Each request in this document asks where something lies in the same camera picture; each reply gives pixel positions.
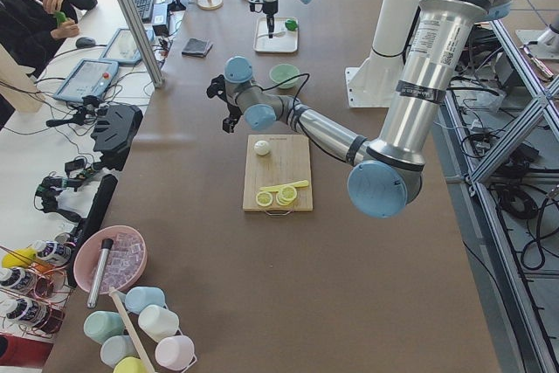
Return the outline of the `mint green cup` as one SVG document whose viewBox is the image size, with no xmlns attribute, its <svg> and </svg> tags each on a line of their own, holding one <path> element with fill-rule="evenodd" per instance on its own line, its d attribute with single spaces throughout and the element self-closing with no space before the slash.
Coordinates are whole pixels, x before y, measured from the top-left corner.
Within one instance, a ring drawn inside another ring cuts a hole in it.
<svg viewBox="0 0 559 373">
<path fill-rule="evenodd" d="M 121 316 L 112 311 L 92 312 L 84 321 L 84 334 L 98 344 L 103 344 L 113 336 L 122 335 L 125 330 Z"/>
</svg>

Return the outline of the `metal tube with black cap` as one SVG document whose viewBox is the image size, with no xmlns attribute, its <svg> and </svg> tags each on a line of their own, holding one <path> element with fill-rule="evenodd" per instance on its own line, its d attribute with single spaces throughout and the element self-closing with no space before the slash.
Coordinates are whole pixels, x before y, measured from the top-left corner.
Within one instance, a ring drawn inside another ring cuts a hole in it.
<svg viewBox="0 0 559 373">
<path fill-rule="evenodd" d="M 97 306 L 101 283 L 107 266 L 108 256 L 113 247 L 113 244 L 114 241 L 111 238 L 105 238 L 101 242 L 98 264 L 96 267 L 95 274 L 93 276 L 92 285 L 90 287 L 89 295 L 86 301 L 86 307 L 89 309 L 94 309 Z"/>
</svg>

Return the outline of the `white ceramic spoon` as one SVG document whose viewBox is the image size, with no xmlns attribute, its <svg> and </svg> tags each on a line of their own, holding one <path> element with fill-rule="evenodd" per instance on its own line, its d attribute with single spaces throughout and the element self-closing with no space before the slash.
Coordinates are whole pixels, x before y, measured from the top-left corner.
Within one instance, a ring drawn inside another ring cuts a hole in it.
<svg viewBox="0 0 559 373">
<path fill-rule="evenodd" d="M 273 33 L 273 36 L 270 38 L 279 38 L 279 37 L 283 37 L 286 34 L 286 31 L 276 31 Z M 269 38 L 267 33 L 263 33 L 263 34 L 259 34 L 256 39 L 259 38 Z"/>
</svg>

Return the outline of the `wooden cutting board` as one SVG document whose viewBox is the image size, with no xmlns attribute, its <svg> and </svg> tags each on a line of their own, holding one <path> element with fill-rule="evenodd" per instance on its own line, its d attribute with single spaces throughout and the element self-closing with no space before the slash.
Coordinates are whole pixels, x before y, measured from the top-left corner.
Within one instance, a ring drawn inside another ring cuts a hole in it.
<svg viewBox="0 0 559 373">
<path fill-rule="evenodd" d="M 269 141 L 271 151 L 258 156 L 253 145 L 258 140 Z M 297 188 L 298 197 L 288 206 L 278 205 L 273 193 L 273 204 L 259 207 L 255 196 L 260 187 L 308 180 L 305 188 Z M 244 211 L 312 211 L 313 189 L 311 186 L 311 162 L 309 141 L 303 135 L 263 134 L 249 135 L 246 148 L 245 183 L 243 192 Z"/>
</svg>

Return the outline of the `blue teach pendant far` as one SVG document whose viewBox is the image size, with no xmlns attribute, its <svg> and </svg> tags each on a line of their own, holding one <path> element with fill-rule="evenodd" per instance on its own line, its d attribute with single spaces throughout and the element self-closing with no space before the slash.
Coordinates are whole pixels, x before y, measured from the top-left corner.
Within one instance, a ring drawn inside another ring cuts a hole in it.
<svg viewBox="0 0 559 373">
<path fill-rule="evenodd" d="M 139 64 L 141 54 L 131 30 L 118 28 L 107 43 L 100 58 L 115 61 L 120 66 L 136 66 Z"/>
</svg>

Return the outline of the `light green bowl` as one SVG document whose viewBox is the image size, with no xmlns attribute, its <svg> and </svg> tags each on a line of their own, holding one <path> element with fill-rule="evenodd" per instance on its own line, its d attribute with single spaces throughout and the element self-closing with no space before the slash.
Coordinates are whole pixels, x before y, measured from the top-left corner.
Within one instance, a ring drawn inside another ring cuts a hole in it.
<svg viewBox="0 0 559 373">
<path fill-rule="evenodd" d="M 280 89 L 289 89 L 297 83 L 297 76 L 300 70 L 291 64 L 283 63 L 272 67 L 269 71 L 269 78 L 274 85 Z"/>
</svg>

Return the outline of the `black speaker bar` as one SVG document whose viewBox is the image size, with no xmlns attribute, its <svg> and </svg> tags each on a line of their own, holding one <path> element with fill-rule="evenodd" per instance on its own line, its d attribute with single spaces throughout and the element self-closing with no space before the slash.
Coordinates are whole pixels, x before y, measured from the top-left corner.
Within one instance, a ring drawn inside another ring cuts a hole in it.
<svg viewBox="0 0 559 373">
<path fill-rule="evenodd" d="M 82 223 L 81 229 L 77 235 L 77 249 L 79 249 L 92 235 L 94 235 L 95 232 L 100 229 L 117 183 L 117 177 L 112 174 L 105 175 L 101 178 L 100 186 L 93 197 L 93 202 L 88 216 Z"/>
</svg>

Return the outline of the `green toy vegetable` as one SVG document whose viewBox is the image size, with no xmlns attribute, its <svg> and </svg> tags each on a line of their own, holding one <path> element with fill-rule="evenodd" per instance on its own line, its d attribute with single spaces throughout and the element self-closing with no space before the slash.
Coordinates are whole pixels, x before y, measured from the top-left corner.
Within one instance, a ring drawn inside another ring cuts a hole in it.
<svg viewBox="0 0 559 373">
<path fill-rule="evenodd" d="M 288 18 L 285 20 L 284 26 L 287 31 L 295 32 L 298 30 L 299 25 L 295 19 Z"/>
</svg>

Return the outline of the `yellow plastic knife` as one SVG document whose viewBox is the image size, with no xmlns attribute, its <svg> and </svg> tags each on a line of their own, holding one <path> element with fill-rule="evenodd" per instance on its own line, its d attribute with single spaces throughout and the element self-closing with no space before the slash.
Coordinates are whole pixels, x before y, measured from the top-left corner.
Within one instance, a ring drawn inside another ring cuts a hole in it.
<svg viewBox="0 0 559 373">
<path fill-rule="evenodd" d="M 281 189 L 283 189 L 287 186 L 292 186 L 294 188 L 305 188 L 308 185 L 309 185 L 308 180 L 300 180 L 300 181 L 295 181 L 295 182 L 291 182 L 291 183 L 283 183 L 283 184 L 276 184 L 276 185 L 271 185 L 271 186 L 260 187 L 259 190 L 260 191 L 268 191 L 268 192 L 279 192 Z"/>
</svg>

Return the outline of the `seated person in black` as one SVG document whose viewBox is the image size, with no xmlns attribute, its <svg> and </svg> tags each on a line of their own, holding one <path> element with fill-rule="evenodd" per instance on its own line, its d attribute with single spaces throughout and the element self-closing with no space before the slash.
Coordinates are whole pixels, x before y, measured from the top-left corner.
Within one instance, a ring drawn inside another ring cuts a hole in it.
<svg viewBox="0 0 559 373">
<path fill-rule="evenodd" d="M 37 78 L 67 38 L 79 35 L 78 10 L 97 0 L 1 0 L 1 44 Z"/>
</svg>

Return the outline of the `black computer mouse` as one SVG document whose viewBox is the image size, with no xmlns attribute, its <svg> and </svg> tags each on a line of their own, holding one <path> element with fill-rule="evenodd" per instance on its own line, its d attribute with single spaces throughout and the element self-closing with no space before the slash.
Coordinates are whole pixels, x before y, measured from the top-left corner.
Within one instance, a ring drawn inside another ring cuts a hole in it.
<svg viewBox="0 0 559 373">
<path fill-rule="evenodd" d="M 96 41 L 89 37 L 79 37 L 75 41 L 75 47 L 77 49 L 93 48 L 96 45 Z"/>
</svg>

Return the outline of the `light blue cup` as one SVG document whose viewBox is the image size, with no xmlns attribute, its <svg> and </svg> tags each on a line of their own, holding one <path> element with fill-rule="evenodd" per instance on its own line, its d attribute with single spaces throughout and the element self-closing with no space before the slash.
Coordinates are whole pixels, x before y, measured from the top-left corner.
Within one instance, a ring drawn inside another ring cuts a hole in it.
<svg viewBox="0 0 559 373">
<path fill-rule="evenodd" d="M 125 307 L 127 311 L 139 314 L 144 308 L 150 305 L 158 307 L 166 306 L 165 293 L 159 287 L 138 286 L 131 288 L 125 297 Z"/>
</svg>

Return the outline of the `pink cup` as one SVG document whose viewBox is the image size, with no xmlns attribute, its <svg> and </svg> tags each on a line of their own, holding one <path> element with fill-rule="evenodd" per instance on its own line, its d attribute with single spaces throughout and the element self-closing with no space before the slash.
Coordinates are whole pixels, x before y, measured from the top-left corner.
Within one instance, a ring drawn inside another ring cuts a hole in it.
<svg viewBox="0 0 559 373">
<path fill-rule="evenodd" d="M 164 338 L 156 346 L 155 359 L 166 369 L 184 370 L 195 360 L 194 342 L 186 335 Z"/>
</svg>

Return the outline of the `white cup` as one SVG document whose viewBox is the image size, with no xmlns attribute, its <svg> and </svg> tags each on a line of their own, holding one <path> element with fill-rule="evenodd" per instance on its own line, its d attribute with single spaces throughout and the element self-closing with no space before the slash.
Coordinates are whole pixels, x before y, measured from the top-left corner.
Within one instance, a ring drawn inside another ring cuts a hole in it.
<svg viewBox="0 0 559 373">
<path fill-rule="evenodd" d="M 146 306 L 138 317 L 139 327 L 155 342 L 174 336 L 179 329 L 176 313 L 157 305 Z"/>
</svg>

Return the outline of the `lemon slice front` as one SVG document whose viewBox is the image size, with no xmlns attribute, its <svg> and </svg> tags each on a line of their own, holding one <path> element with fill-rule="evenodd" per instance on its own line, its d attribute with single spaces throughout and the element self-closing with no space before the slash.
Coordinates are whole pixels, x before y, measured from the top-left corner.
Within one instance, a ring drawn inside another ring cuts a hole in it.
<svg viewBox="0 0 559 373">
<path fill-rule="evenodd" d="M 256 204 L 259 207 L 269 207 L 273 204 L 273 194 L 270 191 L 259 191 L 255 196 Z"/>
</svg>

